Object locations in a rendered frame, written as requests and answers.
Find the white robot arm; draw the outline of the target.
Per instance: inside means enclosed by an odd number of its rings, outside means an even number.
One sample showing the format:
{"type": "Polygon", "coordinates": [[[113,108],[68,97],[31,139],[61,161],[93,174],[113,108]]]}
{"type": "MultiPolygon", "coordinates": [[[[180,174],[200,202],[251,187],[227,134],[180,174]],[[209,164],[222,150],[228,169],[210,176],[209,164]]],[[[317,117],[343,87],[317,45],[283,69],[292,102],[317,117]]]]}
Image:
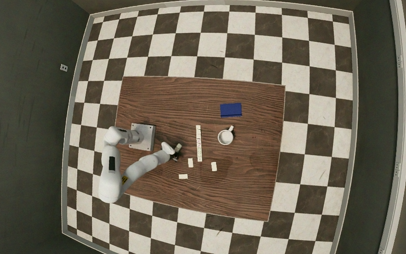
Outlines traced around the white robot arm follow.
{"type": "Polygon", "coordinates": [[[143,134],[140,131],[127,130],[111,126],[103,137],[102,173],[99,180],[98,195],[106,203],[114,203],[123,193],[146,172],[157,165],[169,161],[170,154],[175,150],[166,142],[162,142],[162,150],[141,157],[130,165],[125,172],[120,173],[120,151],[117,144],[141,144],[143,134]]]}

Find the blue notebook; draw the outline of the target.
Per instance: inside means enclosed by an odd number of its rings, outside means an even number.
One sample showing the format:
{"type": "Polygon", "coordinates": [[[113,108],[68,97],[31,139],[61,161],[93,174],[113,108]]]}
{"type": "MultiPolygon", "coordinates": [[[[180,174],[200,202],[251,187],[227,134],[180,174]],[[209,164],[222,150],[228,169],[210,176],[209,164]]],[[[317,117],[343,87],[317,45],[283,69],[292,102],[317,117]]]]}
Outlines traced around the blue notebook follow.
{"type": "Polygon", "coordinates": [[[241,103],[220,104],[220,111],[221,118],[242,116],[241,103]]]}

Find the white mug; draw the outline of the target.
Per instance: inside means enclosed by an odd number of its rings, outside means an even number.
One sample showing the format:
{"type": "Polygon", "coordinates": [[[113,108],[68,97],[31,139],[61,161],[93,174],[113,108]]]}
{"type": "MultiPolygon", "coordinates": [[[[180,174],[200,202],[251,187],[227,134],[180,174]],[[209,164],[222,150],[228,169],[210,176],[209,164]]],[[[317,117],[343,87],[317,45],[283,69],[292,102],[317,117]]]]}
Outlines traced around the white mug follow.
{"type": "Polygon", "coordinates": [[[231,133],[234,129],[233,126],[230,127],[229,130],[222,130],[218,135],[218,140],[221,144],[229,144],[232,143],[234,140],[234,136],[231,133]]]}

